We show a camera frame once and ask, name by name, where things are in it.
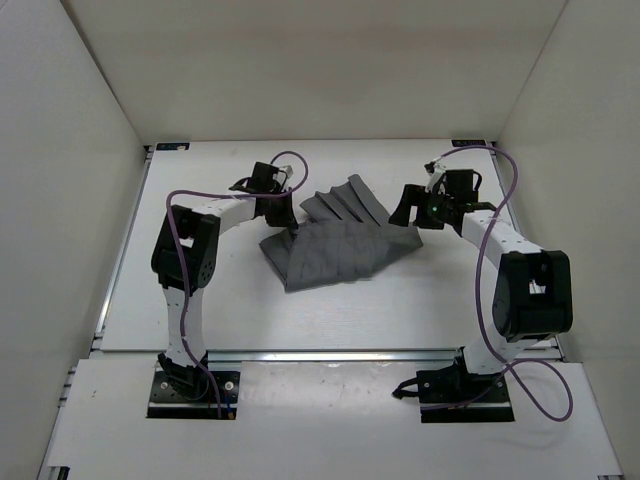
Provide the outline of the grey pleated skirt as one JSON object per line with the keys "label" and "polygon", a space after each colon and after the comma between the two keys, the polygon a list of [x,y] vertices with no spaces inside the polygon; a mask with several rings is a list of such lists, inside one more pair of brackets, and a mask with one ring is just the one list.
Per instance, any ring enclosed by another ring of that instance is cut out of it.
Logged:
{"label": "grey pleated skirt", "polygon": [[414,253],[414,227],[389,223],[390,213],[358,174],[301,202],[305,221],[260,242],[287,293],[368,279]]}

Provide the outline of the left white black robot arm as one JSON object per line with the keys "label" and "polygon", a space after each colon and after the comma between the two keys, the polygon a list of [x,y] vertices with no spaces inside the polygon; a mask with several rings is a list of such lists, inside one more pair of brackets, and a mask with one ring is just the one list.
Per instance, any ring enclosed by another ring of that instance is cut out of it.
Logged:
{"label": "left white black robot arm", "polygon": [[167,382],[189,402],[214,398],[220,387],[208,367],[203,339],[204,289],[213,278],[219,239],[257,218],[270,227],[295,227],[290,166],[257,162],[250,176],[224,193],[179,189],[165,201],[165,218],[151,256],[168,311],[168,346],[158,356]]}

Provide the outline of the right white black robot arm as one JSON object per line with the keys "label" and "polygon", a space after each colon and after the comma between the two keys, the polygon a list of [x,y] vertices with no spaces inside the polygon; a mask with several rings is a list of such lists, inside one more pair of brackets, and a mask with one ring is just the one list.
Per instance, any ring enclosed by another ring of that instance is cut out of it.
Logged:
{"label": "right white black robot arm", "polygon": [[460,408],[496,391],[517,356],[573,322],[568,256],[526,240],[500,210],[479,199],[482,176],[471,169],[430,169],[427,185],[405,185],[389,221],[441,230],[450,226],[478,249],[474,296],[481,296],[484,262],[497,271],[491,319],[478,321],[480,337],[458,350],[453,363],[422,370],[401,383],[397,399],[419,398],[430,409]]}

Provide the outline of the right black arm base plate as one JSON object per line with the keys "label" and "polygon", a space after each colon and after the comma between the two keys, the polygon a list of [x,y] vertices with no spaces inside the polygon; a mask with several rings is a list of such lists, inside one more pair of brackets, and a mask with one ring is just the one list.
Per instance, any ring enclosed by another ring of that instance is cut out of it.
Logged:
{"label": "right black arm base plate", "polygon": [[467,374],[451,366],[419,370],[417,381],[423,424],[515,421],[506,381],[498,374]]}

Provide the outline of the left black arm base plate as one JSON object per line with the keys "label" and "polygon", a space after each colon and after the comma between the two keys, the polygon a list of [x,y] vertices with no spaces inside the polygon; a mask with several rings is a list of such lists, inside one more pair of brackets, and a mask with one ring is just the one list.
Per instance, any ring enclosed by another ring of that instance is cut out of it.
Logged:
{"label": "left black arm base plate", "polygon": [[171,380],[157,365],[151,384],[146,417],[172,420],[236,420],[241,386],[239,370],[212,371],[219,390],[215,396],[210,378],[205,375],[195,390],[184,388]]}

